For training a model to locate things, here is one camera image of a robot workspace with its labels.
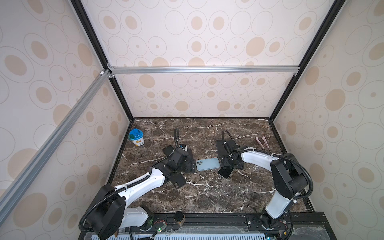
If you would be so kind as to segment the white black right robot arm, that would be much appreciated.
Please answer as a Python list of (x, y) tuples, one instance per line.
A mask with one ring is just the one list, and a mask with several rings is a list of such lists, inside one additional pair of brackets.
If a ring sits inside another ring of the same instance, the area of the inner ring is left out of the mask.
[(277, 220), (299, 199), (309, 197), (314, 188), (309, 172), (290, 153), (269, 154), (251, 147), (241, 147), (234, 140), (217, 140), (221, 168), (219, 175), (229, 178), (234, 169), (244, 163), (253, 164), (272, 173), (276, 192), (263, 209), (262, 220)]

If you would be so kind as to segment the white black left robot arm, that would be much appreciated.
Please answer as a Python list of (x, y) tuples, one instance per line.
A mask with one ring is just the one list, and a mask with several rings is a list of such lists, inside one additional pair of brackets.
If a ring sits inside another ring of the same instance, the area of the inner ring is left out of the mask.
[(167, 155), (151, 170), (137, 179), (116, 187), (106, 184), (100, 188), (92, 203), (79, 221), (81, 232), (94, 232), (99, 239), (106, 240), (120, 229), (152, 227), (154, 216), (144, 207), (132, 208), (130, 205), (146, 193), (171, 182), (176, 189), (184, 186), (183, 173), (196, 168), (193, 153), (186, 145), (175, 149), (163, 149)]

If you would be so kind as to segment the light blue phone case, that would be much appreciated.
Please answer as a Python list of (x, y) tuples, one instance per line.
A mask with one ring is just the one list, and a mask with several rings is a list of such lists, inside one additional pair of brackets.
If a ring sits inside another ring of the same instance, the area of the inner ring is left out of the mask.
[(199, 172), (219, 169), (221, 167), (218, 158), (197, 160), (196, 166)]

